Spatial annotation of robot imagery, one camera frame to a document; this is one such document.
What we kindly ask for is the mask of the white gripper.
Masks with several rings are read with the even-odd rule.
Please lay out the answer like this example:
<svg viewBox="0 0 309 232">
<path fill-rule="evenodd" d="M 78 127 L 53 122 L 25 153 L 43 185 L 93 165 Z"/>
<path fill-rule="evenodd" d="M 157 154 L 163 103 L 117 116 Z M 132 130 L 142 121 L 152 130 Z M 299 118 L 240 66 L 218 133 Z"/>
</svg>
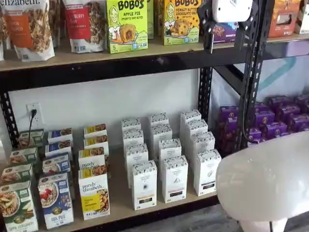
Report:
<svg viewBox="0 0 309 232">
<path fill-rule="evenodd" d="M 202 1 L 197 9 L 200 28 L 203 33 L 204 49 L 212 54 L 214 34 L 217 23 L 239 22 L 247 30 L 256 17 L 256 2 L 254 0 L 213 0 Z"/>
</svg>

